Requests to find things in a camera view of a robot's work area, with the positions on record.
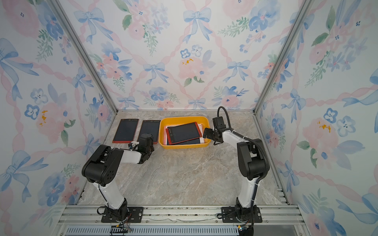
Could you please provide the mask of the red writing tablet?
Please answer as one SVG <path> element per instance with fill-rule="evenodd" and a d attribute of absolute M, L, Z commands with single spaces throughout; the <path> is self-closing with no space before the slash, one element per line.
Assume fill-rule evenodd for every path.
<path fill-rule="evenodd" d="M 134 140 L 139 119 L 121 119 L 112 143 L 131 143 Z"/>
<path fill-rule="evenodd" d="M 158 143 L 160 120 L 144 120 L 141 125 L 137 141 L 139 142 L 142 134 L 151 134 L 154 144 Z"/>
<path fill-rule="evenodd" d="M 167 127 L 166 135 L 169 145 L 181 144 L 202 138 L 202 133 L 197 122 Z"/>

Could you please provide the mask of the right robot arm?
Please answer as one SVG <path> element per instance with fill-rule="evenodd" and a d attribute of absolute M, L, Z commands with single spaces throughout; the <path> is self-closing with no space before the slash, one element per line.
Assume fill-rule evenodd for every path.
<path fill-rule="evenodd" d="M 203 137 L 216 144 L 227 143 L 237 150 L 238 167 L 242 180 L 241 191 L 236 199 L 233 218 L 240 222 L 255 223 L 258 213 L 255 199 L 259 183 L 267 176 L 270 164 L 260 139 L 251 139 L 228 128 L 205 128 Z"/>

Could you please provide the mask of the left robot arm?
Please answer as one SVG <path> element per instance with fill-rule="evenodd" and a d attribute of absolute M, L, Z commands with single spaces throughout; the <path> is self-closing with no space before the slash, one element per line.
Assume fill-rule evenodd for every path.
<path fill-rule="evenodd" d="M 154 152 L 153 136 L 141 135 L 130 149 L 100 145 L 86 162 L 82 176 L 92 183 L 105 200 L 103 216 L 124 223 L 131 215 L 126 198 L 120 193 L 115 177 L 121 163 L 143 164 Z"/>

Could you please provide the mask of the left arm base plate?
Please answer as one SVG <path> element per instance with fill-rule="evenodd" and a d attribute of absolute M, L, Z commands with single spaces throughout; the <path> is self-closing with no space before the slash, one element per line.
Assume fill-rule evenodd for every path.
<path fill-rule="evenodd" d="M 127 206 L 120 209 L 111 209 L 103 206 L 104 212 L 98 213 L 102 216 L 101 223 L 141 223 L 143 216 L 143 207 Z"/>

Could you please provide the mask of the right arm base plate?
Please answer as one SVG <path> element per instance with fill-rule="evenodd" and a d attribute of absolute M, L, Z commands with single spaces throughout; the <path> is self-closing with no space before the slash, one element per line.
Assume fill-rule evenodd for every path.
<path fill-rule="evenodd" d="M 217 218 L 223 223 L 262 223 L 262 216 L 258 206 L 254 205 L 250 208 L 221 207 L 221 212 L 217 214 Z"/>

